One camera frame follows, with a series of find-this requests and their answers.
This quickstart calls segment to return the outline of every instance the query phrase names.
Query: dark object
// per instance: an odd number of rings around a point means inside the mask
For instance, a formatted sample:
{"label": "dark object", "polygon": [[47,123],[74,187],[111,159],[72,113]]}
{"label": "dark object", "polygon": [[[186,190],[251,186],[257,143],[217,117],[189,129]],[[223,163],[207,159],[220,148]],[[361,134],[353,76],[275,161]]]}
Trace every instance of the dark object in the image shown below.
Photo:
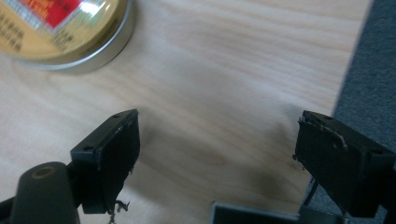
{"label": "dark object", "polygon": [[228,203],[213,203],[210,224],[348,224],[348,219],[307,206],[299,215],[260,210]]}
{"label": "dark object", "polygon": [[385,224],[396,223],[396,155],[342,122],[305,111],[293,158],[313,181],[299,215],[214,203],[212,224],[347,224],[349,220],[308,207],[321,185],[343,215],[373,217],[381,204],[388,210]]}
{"label": "dark object", "polygon": [[137,110],[110,117],[71,150],[72,162],[38,165],[21,176],[17,195],[0,203],[0,223],[79,223],[77,207],[114,214],[140,151]]}
{"label": "dark object", "polygon": [[340,121],[305,111],[295,158],[353,217],[373,217],[396,155]]}
{"label": "dark object", "polygon": [[112,116],[71,150],[84,213],[112,212],[139,155],[137,111]]}

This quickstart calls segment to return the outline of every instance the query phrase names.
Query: gold tin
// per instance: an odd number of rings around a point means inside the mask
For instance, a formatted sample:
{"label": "gold tin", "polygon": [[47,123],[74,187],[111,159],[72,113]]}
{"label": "gold tin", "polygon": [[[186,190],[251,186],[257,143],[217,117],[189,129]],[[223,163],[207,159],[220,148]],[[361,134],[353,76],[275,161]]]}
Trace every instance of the gold tin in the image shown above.
{"label": "gold tin", "polygon": [[37,69],[95,70],[133,29],[132,0],[0,0],[0,50]]}

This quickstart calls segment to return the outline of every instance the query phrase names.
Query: tin rim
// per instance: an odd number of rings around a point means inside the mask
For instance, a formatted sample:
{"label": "tin rim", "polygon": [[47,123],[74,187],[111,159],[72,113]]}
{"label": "tin rim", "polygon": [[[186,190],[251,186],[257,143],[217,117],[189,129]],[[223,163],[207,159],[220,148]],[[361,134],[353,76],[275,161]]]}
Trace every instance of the tin rim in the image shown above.
{"label": "tin rim", "polygon": [[22,60],[23,64],[39,70],[66,73],[87,73],[103,67],[113,60],[126,46],[134,30],[133,1],[128,0],[125,15],[116,33],[94,53],[71,63],[48,64]]}

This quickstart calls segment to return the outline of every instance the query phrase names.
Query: wooden table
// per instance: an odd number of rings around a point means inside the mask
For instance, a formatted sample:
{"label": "wooden table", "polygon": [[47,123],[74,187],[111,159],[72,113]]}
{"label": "wooden table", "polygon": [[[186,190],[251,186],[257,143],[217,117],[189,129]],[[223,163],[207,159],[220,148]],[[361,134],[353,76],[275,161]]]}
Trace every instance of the wooden table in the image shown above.
{"label": "wooden table", "polygon": [[[213,201],[296,212],[303,110],[331,114],[370,0],[139,0],[126,49],[87,75],[0,56],[0,199],[112,114],[138,108],[142,152],[118,223],[208,223]],[[80,216],[107,223],[107,215]]]}

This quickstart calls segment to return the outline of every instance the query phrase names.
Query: gray carpet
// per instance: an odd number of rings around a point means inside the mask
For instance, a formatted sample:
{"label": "gray carpet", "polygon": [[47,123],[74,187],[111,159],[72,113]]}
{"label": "gray carpet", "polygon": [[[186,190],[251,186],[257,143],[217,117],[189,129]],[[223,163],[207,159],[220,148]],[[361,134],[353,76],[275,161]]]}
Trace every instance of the gray carpet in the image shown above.
{"label": "gray carpet", "polygon": [[[334,117],[396,152],[396,1],[374,0],[350,64]],[[310,206],[340,214],[319,188]],[[351,223],[383,223],[386,211],[374,219]]]}

